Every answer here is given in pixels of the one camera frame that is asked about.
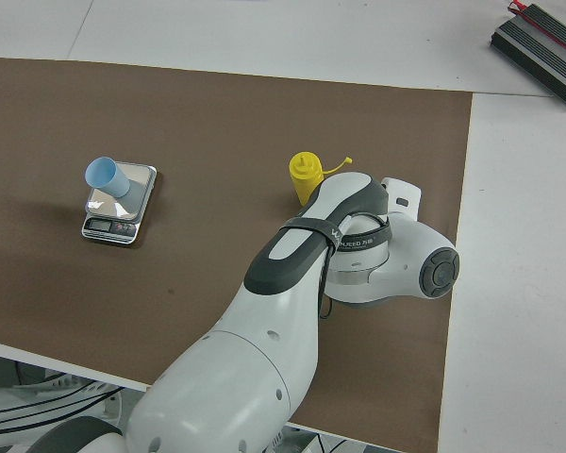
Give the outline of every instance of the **brown table surface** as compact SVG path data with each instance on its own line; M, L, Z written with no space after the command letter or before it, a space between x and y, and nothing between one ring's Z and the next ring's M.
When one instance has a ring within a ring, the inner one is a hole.
M151 383L212 327L299 204L288 161L398 177L456 237L471 95L84 62L0 59L0 343ZM132 248L84 240L83 173L154 165ZM450 297L336 304L292 421L434 452Z

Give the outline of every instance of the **white tabletop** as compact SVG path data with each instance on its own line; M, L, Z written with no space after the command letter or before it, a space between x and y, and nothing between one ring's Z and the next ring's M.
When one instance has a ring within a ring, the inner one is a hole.
M507 5L0 0L0 57L511 94L474 96L439 451L566 452L566 107L490 49Z

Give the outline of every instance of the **red wire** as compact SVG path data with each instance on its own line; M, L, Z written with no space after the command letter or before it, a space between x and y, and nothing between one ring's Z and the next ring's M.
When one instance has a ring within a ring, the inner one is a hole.
M515 5L518 9L513 9L511 7L511 5ZM508 6L508 10L510 12L513 12L515 15L522 17L525 21L527 21L529 24L531 24L532 26L534 26L535 28L537 28L538 30L542 31L545 35L547 35L549 38L551 38L553 41L557 42L559 45L561 45L562 47L564 47L566 49L566 42L560 40L559 38L556 38L553 34L551 34L550 32L548 32L547 30L545 30L542 26L540 26L539 24L537 24L535 21L533 21L532 19L530 19L528 16L526 16L526 14L524 14L524 9L527 8L524 4L520 3L518 0L514 0L513 2L511 2Z

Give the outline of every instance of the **yellow squeeze bottle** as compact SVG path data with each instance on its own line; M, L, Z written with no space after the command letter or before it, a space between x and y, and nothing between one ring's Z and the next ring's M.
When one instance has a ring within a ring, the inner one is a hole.
M325 179L325 175L337 172L345 163L352 163L352 159L346 158L333 170L324 172L316 154L303 151L293 156L290 160L290 176L300 204L306 205L316 187Z

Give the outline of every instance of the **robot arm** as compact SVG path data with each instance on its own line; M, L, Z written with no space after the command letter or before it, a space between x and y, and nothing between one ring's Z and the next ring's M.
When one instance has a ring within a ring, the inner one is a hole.
M347 303L451 289L456 268L440 263L458 270L453 245L407 210L389 215L388 205L386 189L370 176L323 182L256 256L223 317L141 399L125 443L110 436L113 447L101 451L262 452L314 376L323 275L325 292Z

